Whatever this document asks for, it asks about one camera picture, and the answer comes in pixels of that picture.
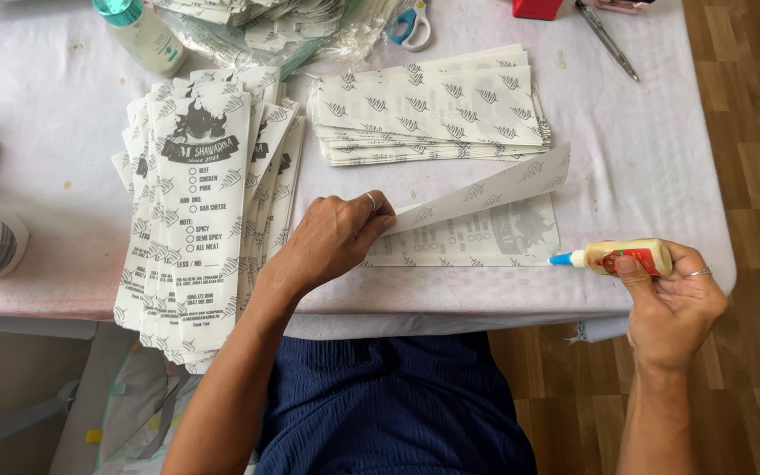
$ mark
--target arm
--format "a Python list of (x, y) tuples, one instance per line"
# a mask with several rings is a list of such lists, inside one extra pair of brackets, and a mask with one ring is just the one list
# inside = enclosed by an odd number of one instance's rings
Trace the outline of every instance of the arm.
[(162, 475), (245, 472), (280, 339), (312, 289), (360, 264), (395, 224), (383, 193), (312, 202), (280, 252), (260, 270), (248, 308), (210, 366), (175, 433)]
[(666, 243), (670, 277), (653, 281), (632, 256), (615, 265), (632, 295), (628, 338), (635, 359), (619, 475), (693, 475), (687, 372), (694, 353), (726, 308), (726, 297), (692, 248)]

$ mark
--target green bottle cap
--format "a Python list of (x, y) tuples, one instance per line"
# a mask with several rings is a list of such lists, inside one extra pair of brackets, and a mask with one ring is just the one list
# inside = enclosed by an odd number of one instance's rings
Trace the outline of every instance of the green bottle cap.
[(140, 0), (93, 0), (93, 8), (114, 26), (128, 26), (143, 14)]

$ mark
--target scissors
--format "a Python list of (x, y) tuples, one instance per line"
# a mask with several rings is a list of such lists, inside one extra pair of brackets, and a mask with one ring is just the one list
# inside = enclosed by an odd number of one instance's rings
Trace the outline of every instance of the scissors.
[[(398, 16), (388, 27), (389, 37), (392, 41), (407, 51), (421, 51), (426, 48), (432, 35), (427, 7), (428, 0), (418, 0), (413, 8), (406, 10), (401, 16)], [(392, 31), (401, 23), (406, 23), (406, 29), (399, 36), (395, 36)], [(412, 39), (417, 38), (422, 26), (427, 28), (427, 33), (421, 35), (423, 39), (420, 42), (413, 43)]]

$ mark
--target wooden floor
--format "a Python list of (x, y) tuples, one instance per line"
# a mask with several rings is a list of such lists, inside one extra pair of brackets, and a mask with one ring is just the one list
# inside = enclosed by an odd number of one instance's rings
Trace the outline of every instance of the wooden floor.
[[(760, 475), (760, 0), (684, 1), (738, 268), (731, 307), (693, 364), (693, 445), (703, 474)], [(625, 337), (569, 346), (573, 334), (553, 325), (490, 338), (540, 473), (611, 474), (630, 348)]]

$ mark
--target silver ring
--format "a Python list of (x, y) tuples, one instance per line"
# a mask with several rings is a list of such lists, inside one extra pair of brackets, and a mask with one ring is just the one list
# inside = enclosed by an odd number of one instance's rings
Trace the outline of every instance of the silver ring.
[(365, 196), (367, 196), (369, 200), (372, 200), (372, 212), (374, 212), (377, 209), (377, 203), (374, 201), (374, 197), (370, 193), (366, 193)]
[(698, 270), (698, 271), (694, 272), (693, 274), (688, 274), (688, 275), (686, 275), (686, 277), (693, 277), (694, 275), (712, 275), (712, 273), (711, 273), (711, 269), (709, 269), (708, 267), (706, 267), (705, 269)]

